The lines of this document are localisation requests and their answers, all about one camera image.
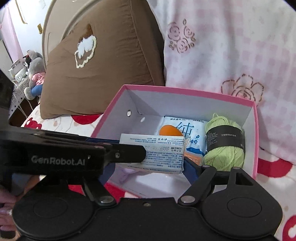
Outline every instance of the green yarn ball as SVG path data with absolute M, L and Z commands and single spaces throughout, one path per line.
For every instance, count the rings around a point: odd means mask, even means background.
M 222 125 L 234 126 L 242 130 L 235 121 L 228 120 L 224 116 L 214 114 L 213 119 L 206 124 L 205 132 L 207 133 L 210 129 Z M 234 146 L 217 147 L 205 155 L 204 164 L 213 166 L 218 171 L 230 171 L 232 167 L 243 166 L 244 151 L 241 148 Z

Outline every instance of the screw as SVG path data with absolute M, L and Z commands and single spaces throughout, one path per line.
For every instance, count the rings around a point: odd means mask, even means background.
M 193 203 L 195 198 L 193 196 L 183 196 L 181 197 L 181 202 L 183 203 Z
M 102 196 L 100 197 L 100 202 L 103 204 L 111 203 L 114 201 L 114 197 L 112 196 Z

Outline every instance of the orange ball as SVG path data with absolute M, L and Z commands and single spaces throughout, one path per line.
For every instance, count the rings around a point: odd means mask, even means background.
M 176 127 L 171 125 L 165 125 L 159 130 L 160 136 L 174 136 L 174 137 L 182 137 L 183 134 Z

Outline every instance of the bed sheet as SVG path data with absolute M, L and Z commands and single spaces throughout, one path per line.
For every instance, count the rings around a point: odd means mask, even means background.
M 43 120 L 37 106 L 22 127 L 90 136 L 100 119 L 101 115 L 69 115 Z M 276 238 L 282 241 L 296 241 L 296 165 L 260 149 L 256 181 L 282 207 L 283 219 L 275 234 Z M 121 197 L 135 197 L 110 184 L 107 184 L 106 188 L 117 200 Z M 72 190 L 81 192 L 79 189 L 72 187 Z

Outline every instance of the beige headboard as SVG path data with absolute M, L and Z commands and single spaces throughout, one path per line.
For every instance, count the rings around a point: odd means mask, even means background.
M 52 0 L 45 17 L 42 35 L 45 69 L 50 51 L 98 1 L 100 0 Z

